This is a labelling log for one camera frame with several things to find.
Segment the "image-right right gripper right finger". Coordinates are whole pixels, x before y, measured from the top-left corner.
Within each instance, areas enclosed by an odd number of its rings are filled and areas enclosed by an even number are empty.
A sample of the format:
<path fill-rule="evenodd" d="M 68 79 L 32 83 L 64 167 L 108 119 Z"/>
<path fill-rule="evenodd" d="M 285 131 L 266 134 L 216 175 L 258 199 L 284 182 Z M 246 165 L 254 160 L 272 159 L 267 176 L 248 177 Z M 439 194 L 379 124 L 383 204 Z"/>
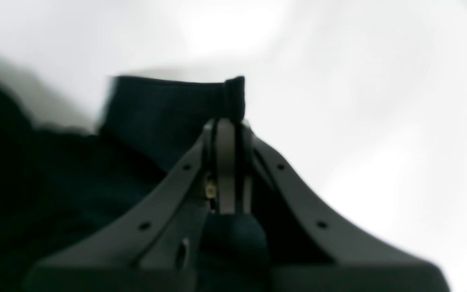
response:
<path fill-rule="evenodd" d="M 448 292 L 435 264 L 366 233 L 242 124 L 251 213 L 266 235 L 271 292 Z"/>

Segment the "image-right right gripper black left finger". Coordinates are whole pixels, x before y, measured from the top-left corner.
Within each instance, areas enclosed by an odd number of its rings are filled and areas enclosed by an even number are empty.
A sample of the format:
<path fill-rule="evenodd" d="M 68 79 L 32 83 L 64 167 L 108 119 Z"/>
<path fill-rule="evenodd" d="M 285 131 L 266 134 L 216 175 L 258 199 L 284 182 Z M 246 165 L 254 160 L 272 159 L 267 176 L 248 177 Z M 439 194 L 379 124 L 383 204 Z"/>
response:
<path fill-rule="evenodd" d="M 197 292 L 210 214 L 234 214 L 235 124 L 209 121 L 163 181 L 126 214 L 28 272 L 26 292 Z"/>

